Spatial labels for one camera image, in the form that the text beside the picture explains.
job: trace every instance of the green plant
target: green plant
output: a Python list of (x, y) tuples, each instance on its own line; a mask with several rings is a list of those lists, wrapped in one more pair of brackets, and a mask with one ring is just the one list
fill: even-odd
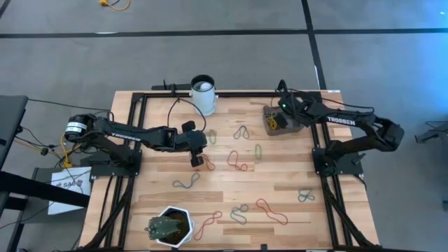
[(145, 231), (148, 231), (149, 239), (162, 239), (181, 231), (177, 228), (180, 223), (180, 220), (174, 220), (168, 216), (153, 217), (149, 220), (149, 225), (145, 227)]

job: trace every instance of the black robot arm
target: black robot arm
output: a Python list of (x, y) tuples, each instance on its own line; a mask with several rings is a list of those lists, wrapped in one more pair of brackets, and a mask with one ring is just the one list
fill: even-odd
[(308, 127), (312, 123), (326, 120), (358, 127), (366, 136), (341, 142), (332, 140), (325, 148), (325, 162), (335, 165), (343, 155), (377, 149), (379, 151), (395, 151), (404, 136), (404, 130), (389, 119), (377, 117), (373, 111), (345, 111), (339, 108), (328, 108), (321, 101), (316, 101), (308, 92), (293, 92), (280, 81), (278, 92), (281, 93), (279, 106), (287, 115)]
[(111, 122), (108, 118), (96, 117), (92, 114), (75, 115), (69, 119), (65, 138), (74, 143), (95, 142), (100, 149), (106, 149), (119, 159), (126, 160), (132, 150), (121, 148), (114, 151), (110, 140), (105, 136), (128, 139), (143, 144), (154, 151), (166, 152), (190, 152), (191, 164), (196, 167), (203, 164), (203, 159), (198, 157), (202, 149), (207, 145), (205, 134), (195, 129), (193, 121), (182, 125), (183, 133), (179, 134), (176, 128), (160, 126), (150, 129), (141, 129), (118, 122)]

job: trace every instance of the wooden table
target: wooden table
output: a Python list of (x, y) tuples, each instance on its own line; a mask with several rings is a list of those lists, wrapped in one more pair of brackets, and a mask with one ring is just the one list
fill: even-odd
[[(342, 101), (339, 92), (321, 93), (324, 98)], [(127, 122), (131, 96), (132, 92), (128, 91), (115, 93), (112, 105), (115, 121)], [(166, 125), (167, 113), (174, 100), (150, 98), (143, 127)], [(205, 227), (201, 240), (192, 239), (182, 245), (181, 249), (259, 249), (260, 244), (267, 244), (270, 249), (332, 247), (321, 182), (314, 172), (311, 156), (311, 149), (314, 147), (311, 130), (305, 128), (298, 133), (267, 136), (261, 118), (263, 106), (270, 105), (270, 102), (270, 98), (254, 97), (218, 99), (216, 112), (206, 118), (206, 131), (217, 131), (216, 144), (209, 143), (204, 149), (204, 153), (216, 165), (216, 170), (209, 171), (205, 165), (199, 167), (201, 178), (189, 190), (172, 187), (175, 180), (190, 183), (190, 177), (195, 170), (190, 166), (188, 153), (161, 153), (142, 147), (143, 163), (134, 185), (125, 249), (169, 249), (151, 241), (148, 233), (144, 231), (149, 219), (167, 206), (190, 211), (196, 222), (194, 234), (213, 212), (223, 212), (217, 223)], [(341, 107), (329, 101), (326, 101), (325, 105)], [(190, 119), (196, 122), (197, 129), (202, 128), (203, 120), (194, 108), (181, 102), (171, 112), (169, 126), (180, 129), (181, 124)], [(240, 125), (247, 126), (249, 140), (233, 138)], [(328, 127), (331, 139), (351, 139), (348, 127), (332, 123), (328, 123)], [(322, 135), (320, 140), (321, 144), (324, 143)], [(262, 160), (255, 158), (256, 144), (262, 146)], [(237, 171), (227, 164), (228, 155), (232, 150), (238, 151), (239, 163), (246, 163), (247, 171)], [(351, 175), (342, 175), (339, 179), (346, 212), (371, 242), (378, 243), (364, 185)], [(94, 182), (80, 238), (81, 246), (88, 243), (97, 232), (108, 180), (100, 178)], [(315, 200), (299, 202), (298, 190), (301, 188), (313, 188), (312, 195)], [(104, 220), (111, 207), (113, 186), (108, 195)], [(273, 211), (285, 214), (289, 224), (281, 225), (269, 219), (255, 204), (259, 198), (265, 199)], [(248, 212), (243, 213), (248, 219), (245, 225), (240, 225), (230, 218), (232, 208), (240, 204), (249, 205)], [(120, 222), (119, 216), (115, 223), (112, 245), (118, 243)], [(342, 226), (336, 213), (335, 222), (339, 242), (343, 244)]]

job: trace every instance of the red rubber band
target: red rubber band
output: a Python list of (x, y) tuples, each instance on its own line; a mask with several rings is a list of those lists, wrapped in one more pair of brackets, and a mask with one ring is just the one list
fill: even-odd
[(211, 225), (211, 224), (215, 223), (215, 219), (219, 219), (219, 218), (221, 218), (221, 217), (223, 217), (223, 212), (222, 212), (222, 211), (216, 211), (216, 212), (214, 212), (213, 215), (212, 215), (210, 218), (208, 218), (208, 219), (206, 219), (206, 220), (204, 221), (204, 223), (202, 224), (202, 227), (199, 229), (199, 231), (197, 231), (197, 233), (195, 234), (195, 236), (194, 236), (193, 238), (194, 238), (196, 241), (199, 241), (200, 239), (202, 239), (202, 235), (204, 234), (204, 227), (205, 227), (206, 225)]
[[(230, 160), (230, 157), (232, 156), (233, 153), (236, 153), (236, 154), (237, 154), (237, 159), (235, 160), (235, 163), (234, 163), (234, 164), (230, 164), (229, 160)], [(232, 151), (230, 152), (230, 154), (229, 154), (229, 156), (228, 156), (228, 158), (227, 158), (227, 164), (230, 165), (230, 166), (235, 167), (235, 169), (236, 169), (237, 171), (242, 171), (242, 172), (247, 171), (247, 164), (241, 164), (240, 166), (238, 166), (238, 152), (237, 152), (236, 150), (232, 150)]]
[[(273, 214), (278, 214), (278, 215), (281, 215), (281, 216), (285, 217), (286, 222), (281, 222), (279, 219), (276, 219), (276, 218), (274, 218), (274, 217), (269, 216), (269, 212), (267, 212), (266, 208), (264, 208), (264, 207), (262, 207), (262, 206), (260, 206), (260, 205), (258, 204), (259, 201), (264, 201), (265, 204), (266, 204), (266, 206), (267, 206), (267, 209), (269, 209), (269, 211), (270, 211), (271, 213), (273, 213)], [(280, 224), (282, 224), (282, 225), (286, 225), (286, 224), (288, 224), (288, 217), (286, 217), (286, 215), (284, 215), (284, 214), (282, 214), (282, 213), (276, 213), (276, 212), (274, 212), (273, 210), (271, 210), (271, 208), (269, 207), (269, 204), (266, 202), (265, 199), (257, 199), (257, 202), (255, 203), (255, 205), (256, 205), (257, 207), (260, 207), (261, 209), (265, 210), (265, 213), (266, 213), (267, 217), (271, 218), (272, 220), (275, 220), (276, 222), (278, 222), (278, 223), (280, 223)]]
[(205, 161), (206, 161), (205, 165), (206, 165), (207, 169), (210, 170), (210, 171), (214, 171), (214, 169), (216, 169), (216, 165), (214, 163), (210, 162), (209, 156), (205, 155), (205, 154), (201, 154), (201, 156), (205, 158)]

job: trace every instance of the concrete floor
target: concrete floor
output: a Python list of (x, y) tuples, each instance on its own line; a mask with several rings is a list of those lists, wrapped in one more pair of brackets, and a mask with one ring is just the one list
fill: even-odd
[[(151, 32), (201, 29), (305, 29), (298, 0), (131, 0), (124, 12), (97, 1), (12, 0), (0, 34)], [(315, 29), (448, 27), (445, 0), (309, 0)], [(367, 152), (368, 197), (381, 244), (446, 251), (446, 155), (439, 141), (418, 145), (426, 120), (448, 119), (448, 34), (317, 35), (328, 89), (346, 103), (374, 106), (406, 131), (398, 151)], [(210, 74), (220, 89), (271, 89), (280, 78), (317, 89), (307, 35), (137, 38), (0, 38), (0, 93), (109, 108), (116, 90), (149, 90)], [(67, 119), (84, 111), (29, 103), (22, 125), (56, 143)], [(361, 132), (353, 130), (355, 136)], [(56, 159), (13, 145), (3, 170), (30, 177)], [(17, 219), (5, 211), (4, 225)], [(82, 218), (26, 225), (20, 247), (70, 249)], [(12, 226), (0, 230), (0, 251)]]

